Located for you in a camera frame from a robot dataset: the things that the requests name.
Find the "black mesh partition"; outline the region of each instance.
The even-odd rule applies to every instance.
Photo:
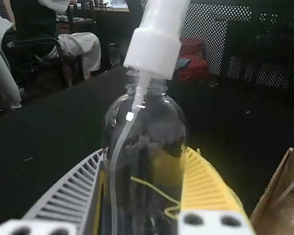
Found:
[[[294,103],[294,1],[192,1],[181,42],[180,79]]]

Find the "clear plastic bottle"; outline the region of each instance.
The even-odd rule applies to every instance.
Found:
[[[111,207],[115,204],[111,201],[110,193],[114,189],[110,188],[109,181],[113,176],[118,215],[117,234],[113,235],[173,235],[176,221],[164,211],[176,204],[154,187],[180,201],[186,128],[180,107],[166,95],[165,80],[151,79],[141,109],[120,150],[116,170],[111,174],[112,154],[128,122],[138,81],[136,72],[129,73],[127,93],[110,106],[104,118],[103,232],[112,235]]]

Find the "cardboard box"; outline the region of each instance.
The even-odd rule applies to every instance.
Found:
[[[257,235],[294,235],[294,229],[287,223],[281,223],[270,209],[273,200],[281,195],[293,180],[294,149],[289,148],[250,218]]]

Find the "black tablecloth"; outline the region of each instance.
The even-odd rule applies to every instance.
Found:
[[[103,116],[126,82],[125,69],[115,68],[0,119],[0,223],[21,218],[100,148]],[[294,110],[177,80],[168,94],[185,112],[189,146],[200,147],[251,214],[294,144]]]

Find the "person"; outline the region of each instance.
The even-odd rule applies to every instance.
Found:
[[[52,37],[58,40],[66,56],[82,57],[84,78],[100,69],[101,48],[98,37],[89,32],[56,34],[56,13],[64,14],[77,0],[10,0],[15,18],[17,40]],[[58,57],[53,45],[34,47],[42,58]]]
[[[19,88],[12,77],[9,62],[2,50],[2,39],[12,27],[12,22],[0,16],[0,101],[5,110],[15,110],[22,107]]]

